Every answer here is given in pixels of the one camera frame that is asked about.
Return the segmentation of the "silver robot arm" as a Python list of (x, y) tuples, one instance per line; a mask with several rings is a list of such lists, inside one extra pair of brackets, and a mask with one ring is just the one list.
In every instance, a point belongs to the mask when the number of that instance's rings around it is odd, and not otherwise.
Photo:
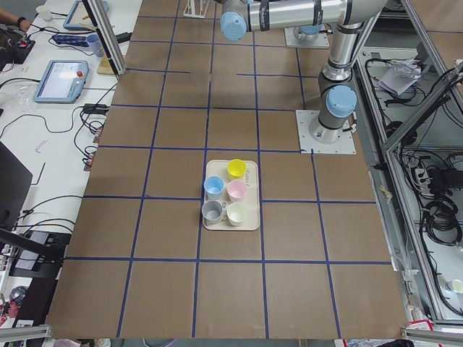
[(325, 29), (324, 25), (303, 25), (293, 29), (295, 38), (302, 41), (315, 40), (320, 33), (332, 33), (330, 29)]
[(309, 131), (315, 141), (325, 145), (339, 140), (344, 123), (357, 104), (357, 95), (349, 85), (352, 65), (386, 2), (299, 0), (221, 1), (220, 4), (221, 33), (230, 41), (238, 41), (248, 32), (283, 29), (301, 43), (312, 43), (323, 27), (331, 26), (328, 61), (318, 78), (322, 106)]

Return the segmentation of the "person forearm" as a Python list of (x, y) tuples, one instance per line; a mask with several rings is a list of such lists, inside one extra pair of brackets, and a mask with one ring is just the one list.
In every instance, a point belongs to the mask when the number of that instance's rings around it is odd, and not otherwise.
[(17, 16), (4, 9), (0, 9), (0, 22), (3, 25), (14, 25), (24, 33), (26, 33), (32, 25), (32, 22), (27, 18)]

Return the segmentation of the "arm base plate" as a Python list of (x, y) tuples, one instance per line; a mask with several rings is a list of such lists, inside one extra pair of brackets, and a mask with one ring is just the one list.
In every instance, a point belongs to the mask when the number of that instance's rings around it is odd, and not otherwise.
[(286, 45), (293, 48), (328, 49), (329, 42), (325, 25), (287, 27), (284, 29)]
[(307, 154), (355, 155), (355, 125), (346, 119), (341, 129), (326, 129), (318, 110), (296, 110), (300, 152)]

